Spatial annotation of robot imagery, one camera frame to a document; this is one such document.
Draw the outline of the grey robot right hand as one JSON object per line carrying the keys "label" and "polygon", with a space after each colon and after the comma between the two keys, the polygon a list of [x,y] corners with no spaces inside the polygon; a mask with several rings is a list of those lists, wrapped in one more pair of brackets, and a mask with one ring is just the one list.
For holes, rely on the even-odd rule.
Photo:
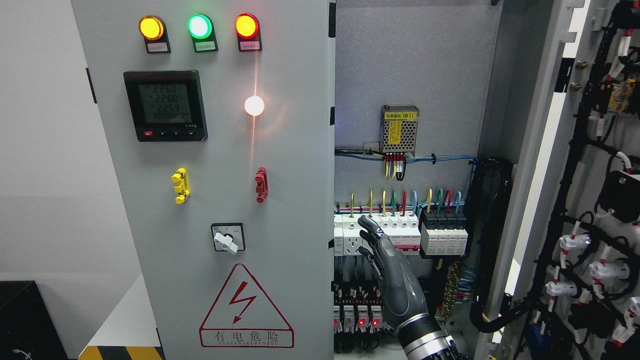
{"label": "grey robot right hand", "polygon": [[358,251],[365,256],[378,282],[384,320],[397,331],[414,323],[425,327],[432,317],[409,261],[373,219],[362,215],[358,224],[362,228],[359,235],[368,244]]}

